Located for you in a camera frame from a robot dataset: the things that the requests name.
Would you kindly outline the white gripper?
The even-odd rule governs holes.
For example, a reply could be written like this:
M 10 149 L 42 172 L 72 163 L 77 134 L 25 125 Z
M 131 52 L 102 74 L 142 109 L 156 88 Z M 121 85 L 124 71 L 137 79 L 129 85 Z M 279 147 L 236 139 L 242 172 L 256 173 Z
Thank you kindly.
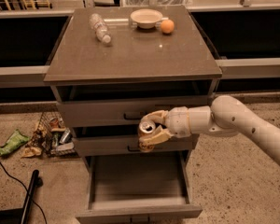
M 190 124 L 189 124 L 189 110 L 186 107 L 175 107 L 172 110 L 158 110 L 141 118 L 142 121 L 151 120 L 154 123 L 164 124 L 166 128 L 162 126 L 156 127 L 152 134 L 143 136 L 140 140 L 145 145 L 155 146 L 160 143 L 164 143 L 172 136 L 176 138 L 184 138 L 190 136 Z

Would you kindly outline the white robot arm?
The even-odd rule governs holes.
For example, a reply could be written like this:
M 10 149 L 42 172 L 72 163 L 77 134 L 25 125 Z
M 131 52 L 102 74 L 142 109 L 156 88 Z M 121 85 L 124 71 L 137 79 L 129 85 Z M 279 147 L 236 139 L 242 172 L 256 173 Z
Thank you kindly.
M 280 129 L 229 95 L 218 96 L 207 106 L 175 107 L 145 115 L 138 126 L 138 142 L 142 151 L 149 152 L 173 137 L 186 138 L 201 133 L 210 136 L 240 133 L 280 166 Z

